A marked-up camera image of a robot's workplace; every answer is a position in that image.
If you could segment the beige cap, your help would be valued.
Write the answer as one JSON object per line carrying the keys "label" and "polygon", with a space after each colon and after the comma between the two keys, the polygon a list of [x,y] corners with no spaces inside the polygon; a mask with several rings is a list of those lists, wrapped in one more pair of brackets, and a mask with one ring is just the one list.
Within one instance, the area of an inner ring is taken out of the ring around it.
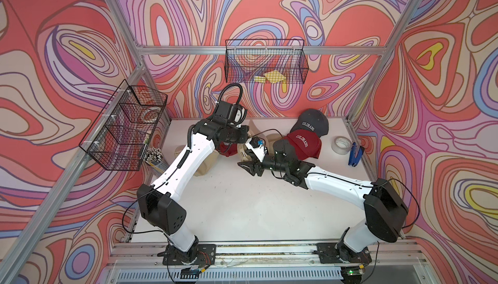
{"label": "beige cap", "polygon": [[193,167],[197,166],[196,171],[192,174],[193,176],[204,176],[206,175],[215,165],[219,158],[218,151],[214,150],[209,154],[206,154],[204,147],[201,146],[191,146],[191,153],[188,155],[188,159],[185,163],[178,168],[178,173],[185,174],[187,172],[191,173]]}
{"label": "beige cap", "polygon": [[252,161],[252,157],[250,156],[245,143],[237,144],[237,154],[239,160],[242,162]]}
{"label": "beige cap", "polygon": [[283,134],[276,128],[261,130],[253,120],[249,120],[249,135],[262,138],[266,144],[268,153],[274,155],[274,143],[283,138]]}

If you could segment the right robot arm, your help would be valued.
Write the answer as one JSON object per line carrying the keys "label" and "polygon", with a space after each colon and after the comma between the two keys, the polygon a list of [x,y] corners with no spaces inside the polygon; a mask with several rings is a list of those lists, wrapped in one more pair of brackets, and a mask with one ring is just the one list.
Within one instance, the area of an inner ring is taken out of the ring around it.
{"label": "right robot arm", "polygon": [[330,194],[364,211],[364,219],[347,228],[335,244],[333,253],[339,261],[370,263],[370,245],[394,243],[402,234],[409,210],[389,181],[356,180],[326,171],[298,159],[294,147],[284,139],[274,143],[273,153],[259,137],[251,137],[244,148],[248,160],[238,165],[252,176],[271,171],[275,178],[295,187]]}

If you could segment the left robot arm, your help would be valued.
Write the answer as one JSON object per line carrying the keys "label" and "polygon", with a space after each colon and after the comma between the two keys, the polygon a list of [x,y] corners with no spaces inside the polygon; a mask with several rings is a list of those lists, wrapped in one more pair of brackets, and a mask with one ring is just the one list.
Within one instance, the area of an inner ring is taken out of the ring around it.
{"label": "left robot arm", "polygon": [[184,223],[187,212],[180,205],[181,195],[204,160],[221,144],[247,141],[245,117],[246,109],[240,104],[218,102],[213,114],[189,127],[186,145],[171,166],[151,185],[137,190],[141,217],[166,235],[174,258],[183,263],[197,259],[198,238]]}

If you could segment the dark red cap front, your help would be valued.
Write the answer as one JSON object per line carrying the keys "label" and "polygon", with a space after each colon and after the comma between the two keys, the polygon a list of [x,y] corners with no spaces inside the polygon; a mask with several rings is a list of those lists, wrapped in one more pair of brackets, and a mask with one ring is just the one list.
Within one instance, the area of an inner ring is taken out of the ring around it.
{"label": "dark red cap front", "polygon": [[231,157],[238,153],[237,143],[220,143],[217,151],[220,155]]}

